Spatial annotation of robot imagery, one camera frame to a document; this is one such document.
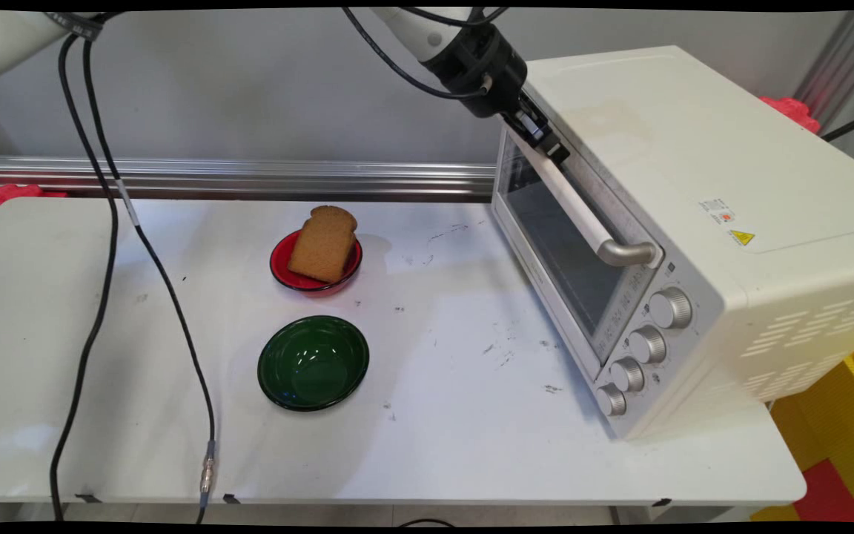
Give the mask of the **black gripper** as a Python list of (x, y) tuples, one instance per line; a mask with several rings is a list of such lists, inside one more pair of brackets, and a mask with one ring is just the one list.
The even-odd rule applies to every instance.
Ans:
[(461, 28), (423, 65), (448, 92), (463, 95), (485, 89), (483, 95), (462, 102), (474, 117), (505, 115), (513, 131), (556, 166), (569, 158), (546, 113), (522, 91), (528, 68), (497, 27)]

